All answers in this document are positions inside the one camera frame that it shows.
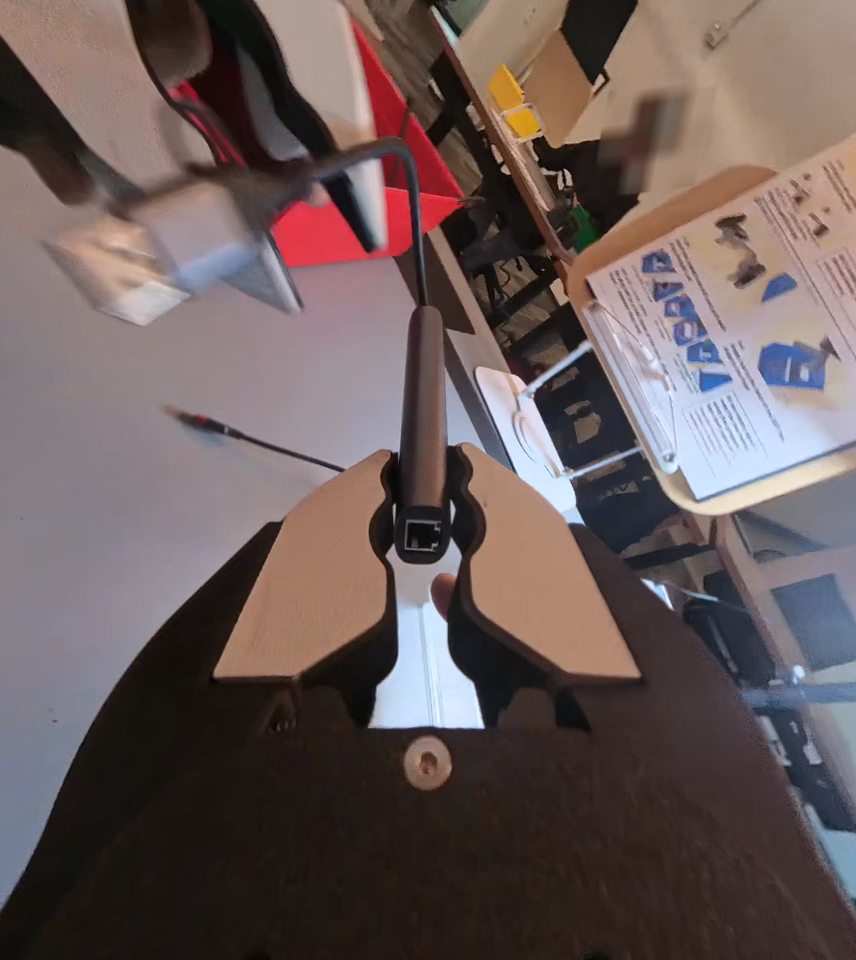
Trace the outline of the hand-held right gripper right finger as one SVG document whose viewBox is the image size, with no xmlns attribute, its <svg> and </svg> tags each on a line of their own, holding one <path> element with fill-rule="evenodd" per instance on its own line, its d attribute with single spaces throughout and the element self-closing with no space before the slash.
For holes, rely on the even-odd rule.
<svg viewBox="0 0 856 960">
<path fill-rule="evenodd" d="M 471 443 L 447 455 L 460 552 L 448 647 L 481 703 L 637 685 L 642 672 L 562 513 Z"/>
</svg>

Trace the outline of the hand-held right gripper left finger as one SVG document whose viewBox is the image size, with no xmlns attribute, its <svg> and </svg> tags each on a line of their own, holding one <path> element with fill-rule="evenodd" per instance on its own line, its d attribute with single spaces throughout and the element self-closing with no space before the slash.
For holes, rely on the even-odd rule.
<svg viewBox="0 0 856 960">
<path fill-rule="evenodd" d="M 377 685 L 389 675 L 398 654 L 386 559 L 391 463 L 377 450 L 287 514 L 215 680 Z"/>
</svg>

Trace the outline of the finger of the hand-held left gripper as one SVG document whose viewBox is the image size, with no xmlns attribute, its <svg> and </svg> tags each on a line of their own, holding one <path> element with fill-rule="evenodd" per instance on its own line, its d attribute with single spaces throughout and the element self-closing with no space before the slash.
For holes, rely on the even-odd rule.
<svg viewBox="0 0 856 960">
<path fill-rule="evenodd" d="M 302 159 L 302 143 L 277 114 L 272 95 L 253 58 L 235 46 L 240 69 L 242 97 L 256 143 L 277 162 Z"/>
<path fill-rule="evenodd" d="M 327 146 L 342 154 L 376 138 L 373 110 L 352 18 L 338 1 L 272 1 L 268 24 L 294 91 L 319 120 Z M 327 181 L 328 192 L 368 254 L 388 240 L 383 165 L 354 162 Z"/>
</svg>

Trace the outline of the clear plastic bin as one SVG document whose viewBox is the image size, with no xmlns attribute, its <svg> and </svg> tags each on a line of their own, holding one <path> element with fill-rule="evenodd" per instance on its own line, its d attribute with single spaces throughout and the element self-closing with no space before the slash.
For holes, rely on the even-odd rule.
<svg viewBox="0 0 856 960">
<path fill-rule="evenodd" d="M 447 623 L 436 610 L 431 587 L 438 576 L 453 578 L 457 550 L 432 565 L 388 556 L 395 577 L 398 653 L 376 689 L 369 726 L 382 729 L 480 729 L 482 713 L 474 685 L 455 665 Z"/>
</svg>

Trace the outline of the small red plastic bin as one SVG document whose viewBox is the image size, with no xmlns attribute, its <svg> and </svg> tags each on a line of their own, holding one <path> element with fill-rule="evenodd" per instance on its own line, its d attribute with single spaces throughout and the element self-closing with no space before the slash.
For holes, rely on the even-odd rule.
<svg viewBox="0 0 856 960">
<path fill-rule="evenodd" d="M 359 44 L 376 135 L 398 136 L 410 149 L 420 186 L 422 227 L 425 233 L 437 228 L 452 214 L 461 200 L 456 181 L 431 144 L 420 123 L 406 108 L 393 78 L 378 53 L 354 25 Z M 269 170 L 280 162 L 272 160 L 256 143 L 242 97 L 237 43 L 226 33 L 211 28 L 213 60 L 203 74 L 184 81 L 177 93 L 190 106 L 208 110 L 213 119 L 201 120 L 204 132 L 214 135 L 221 162 L 238 162 L 254 170 Z M 290 267 L 319 266 L 372 258 L 399 257 L 410 247 L 410 205 L 403 164 L 396 157 L 382 159 L 385 178 L 388 243 L 381 253 L 367 253 L 343 215 L 330 199 L 320 208 L 305 201 L 281 217 L 274 236 Z"/>
</svg>

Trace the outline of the person's left hand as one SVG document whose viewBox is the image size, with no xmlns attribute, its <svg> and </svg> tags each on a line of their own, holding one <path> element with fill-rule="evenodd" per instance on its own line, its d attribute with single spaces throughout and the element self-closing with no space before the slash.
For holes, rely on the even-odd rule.
<svg viewBox="0 0 856 960">
<path fill-rule="evenodd" d="M 127 1 L 135 42 L 164 90 L 173 90 L 211 64 L 208 20 L 194 1 Z"/>
</svg>

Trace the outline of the yellow bin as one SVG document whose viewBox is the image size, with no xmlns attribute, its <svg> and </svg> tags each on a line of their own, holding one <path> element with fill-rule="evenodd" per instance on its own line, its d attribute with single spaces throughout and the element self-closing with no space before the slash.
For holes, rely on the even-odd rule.
<svg viewBox="0 0 856 960">
<path fill-rule="evenodd" d="M 487 90 L 501 121 L 518 142 L 530 142 L 543 135 L 541 117 L 526 99 L 517 78 L 503 63 L 491 75 Z"/>
</svg>

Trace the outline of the long wooden table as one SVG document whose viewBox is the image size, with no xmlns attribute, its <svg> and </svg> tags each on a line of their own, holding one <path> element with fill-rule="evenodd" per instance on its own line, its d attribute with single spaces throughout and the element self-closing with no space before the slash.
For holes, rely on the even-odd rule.
<svg viewBox="0 0 856 960">
<path fill-rule="evenodd" d="M 538 228 L 552 261 L 554 275 L 562 285 L 567 285 L 575 257 L 562 244 L 552 225 L 550 211 L 554 209 L 555 197 L 537 159 L 526 142 L 515 138 L 490 94 L 484 89 L 478 90 L 474 85 L 461 60 L 458 37 L 446 19 L 443 8 L 432 4 L 430 11 L 434 30 L 441 43 L 443 61 L 447 65 L 442 69 L 443 77 L 436 80 L 444 101 L 443 113 L 451 117 L 451 127 L 459 130 L 465 144 L 474 150 L 480 133 L 466 112 L 467 104 L 471 104 L 487 137 L 488 152 L 493 157 L 500 157 L 531 221 Z"/>
</svg>

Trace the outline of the cardboard box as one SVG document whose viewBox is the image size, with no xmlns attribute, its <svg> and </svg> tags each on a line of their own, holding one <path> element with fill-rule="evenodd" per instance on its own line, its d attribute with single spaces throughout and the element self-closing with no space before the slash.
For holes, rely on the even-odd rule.
<svg viewBox="0 0 856 960">
<path fill-rule="evenodd" d="M 541 120 L 542 137 L 560 148 L 594 95 L 594 85 L 561 30 L 552 31 L 521 81 L 526 101 Z"/>
</svg>

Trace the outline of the black panel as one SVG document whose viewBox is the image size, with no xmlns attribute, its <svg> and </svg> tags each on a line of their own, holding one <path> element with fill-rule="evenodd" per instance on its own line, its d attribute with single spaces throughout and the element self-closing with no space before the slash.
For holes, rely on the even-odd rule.
<svg viewBox="0 0 856 960">
<path fill-rule="evenodd" d="M 606 62 L 637 6 L 637 1 L 568 2 L 561 33 L 590 81 L 606 76 Z"/>
</svg>

